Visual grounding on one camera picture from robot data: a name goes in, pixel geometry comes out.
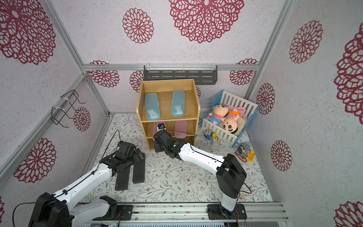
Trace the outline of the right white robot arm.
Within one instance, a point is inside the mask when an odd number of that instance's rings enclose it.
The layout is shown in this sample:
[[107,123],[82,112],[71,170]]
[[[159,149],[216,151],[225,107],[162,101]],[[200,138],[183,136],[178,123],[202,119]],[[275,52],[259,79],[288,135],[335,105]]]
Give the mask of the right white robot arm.
[[234,155],[208,153],[189,142],[175,140],[165,130],[158,131],[153,138],[155,152],[164,152],[172,159],[191,162],[215,175],[223,194],[220,207],[229,213],[235,210],[247,173]]

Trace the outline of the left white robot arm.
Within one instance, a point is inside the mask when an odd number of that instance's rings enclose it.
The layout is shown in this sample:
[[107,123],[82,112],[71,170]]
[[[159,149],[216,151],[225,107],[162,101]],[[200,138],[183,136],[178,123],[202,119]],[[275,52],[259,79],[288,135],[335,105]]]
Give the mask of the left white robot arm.
[[118,202],[109,196],[80,205],[79,202],[104,181],[123,173],[135,164],[145,163],[145,153],[134,144],[121,141],[116,151],[105,156],[84,176],[53,194],[38,197],[30,227],[76,227],[93,219],[113,220],[121,218]]

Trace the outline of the wooden three-tier shelf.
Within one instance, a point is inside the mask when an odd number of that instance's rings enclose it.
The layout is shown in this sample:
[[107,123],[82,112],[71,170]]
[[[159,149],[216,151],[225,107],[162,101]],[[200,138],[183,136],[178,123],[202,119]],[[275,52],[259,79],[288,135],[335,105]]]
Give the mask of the wooden three-tier shelf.
[[[174,90],[185,91],[185,112],[183,116],[173,116],[171,113]],[[147,118],[145,95],[149,93],[156,93],[158,97],[161,118],[156,121],[151,121]],[[150,151],[155,150],[153,140],[155,133],[153,129],[154,123],[158,122],[164,122],[167,131],[174,136],[175,123],[177,121],[186,121],[185,140],[195,145],[199,124],[200,103],[193,79],[143,81],[140,86],[136,113]]]

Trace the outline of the small blue yellow toy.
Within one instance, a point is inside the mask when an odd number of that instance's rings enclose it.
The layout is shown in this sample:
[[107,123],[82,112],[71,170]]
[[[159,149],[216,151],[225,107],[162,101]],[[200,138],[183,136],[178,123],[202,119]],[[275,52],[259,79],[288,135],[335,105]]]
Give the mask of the small blue yellow toy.
[[221,140],[217,137],[216,132],[213,132],[212,130],[204,130],[203,136],[205,139],[210,141],[211,144],[213,143],[221,143]]

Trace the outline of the pink plush pig doll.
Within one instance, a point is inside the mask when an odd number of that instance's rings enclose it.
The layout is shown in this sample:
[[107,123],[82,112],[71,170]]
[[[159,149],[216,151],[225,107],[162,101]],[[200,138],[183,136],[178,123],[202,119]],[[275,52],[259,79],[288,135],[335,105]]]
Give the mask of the pink plush pig doll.
[[220,125],[228,114],[229,109],[225,105],[217,105],[213,107],[212,112],[209,113],[209,121],[215,125]]

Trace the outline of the orange plush doll black hair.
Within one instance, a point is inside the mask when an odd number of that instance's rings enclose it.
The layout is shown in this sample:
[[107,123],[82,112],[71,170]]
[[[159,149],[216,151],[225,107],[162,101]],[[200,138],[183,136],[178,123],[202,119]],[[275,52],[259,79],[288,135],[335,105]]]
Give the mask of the orange plush doll black hair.
[[231,110],[222,123],[222,129],[231,134],[235,134],[239,129],[243,129],[248,121],[245,113],[246,109],[244,107],[238,107]]

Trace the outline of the white and blue crib basket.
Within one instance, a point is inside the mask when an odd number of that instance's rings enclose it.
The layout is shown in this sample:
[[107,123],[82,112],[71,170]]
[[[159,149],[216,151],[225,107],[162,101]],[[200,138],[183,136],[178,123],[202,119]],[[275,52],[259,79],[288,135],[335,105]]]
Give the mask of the white and blue crib basket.
[[241,139],[247,127],[250,125],[252,119],[254,118],[254,115],[256,114],[260,106],[225,90],[222,90],[212,100],[209,113],[212,112],[214,106],[219,104],[230,105],[231,108],[237,108],[238,111],[240,111],[241,108],[242,110],[245,110],[244,114],[240,114],[242,120],[238,120],[239,127],[237,129],[237,132],[233,134],[223,130],[221,124],[213,124],[209,121],[208,114],[206,114],[200,121],[199,128],[201,128],[202,130],[211,130],[213,132],[216,132],[218,138],[222,139],[224,142],[229,143],[230,145],[232,145],[232,147],[236,147],[237,143]]

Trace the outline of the small toys pile yellow grey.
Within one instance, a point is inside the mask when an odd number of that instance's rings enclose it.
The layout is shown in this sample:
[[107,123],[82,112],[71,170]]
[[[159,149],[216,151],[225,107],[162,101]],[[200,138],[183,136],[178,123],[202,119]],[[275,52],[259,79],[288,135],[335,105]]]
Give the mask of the small toys pile yellow grey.
[[241,143],[237,147],[237,151],[234,153],[242,162],[253,162],[255,157],[255,151],[247,143]]

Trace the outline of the grey wall-mounted metal rack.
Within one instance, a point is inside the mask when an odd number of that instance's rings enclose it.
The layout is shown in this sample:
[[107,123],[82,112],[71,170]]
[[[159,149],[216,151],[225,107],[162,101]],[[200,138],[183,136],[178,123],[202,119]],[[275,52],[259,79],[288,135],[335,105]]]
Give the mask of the grey wall-mounted metal rack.
[[144,66],[144,80],[173,80],[173,79],[193,79],[196,85],[215,85],[217,82],[217,66],[212,65],[205,69],[198,68],[152,68]]

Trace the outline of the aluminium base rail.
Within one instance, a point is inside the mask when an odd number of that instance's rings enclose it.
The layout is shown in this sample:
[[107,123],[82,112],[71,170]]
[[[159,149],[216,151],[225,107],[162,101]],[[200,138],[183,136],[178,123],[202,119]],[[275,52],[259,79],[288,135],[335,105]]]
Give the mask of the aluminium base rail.
[[290,220],[280,202],[243,202],[243,208],[231,219],[217,215],[207,202],[134,203],[130,220],[87,221],[84,227],[290,227]]

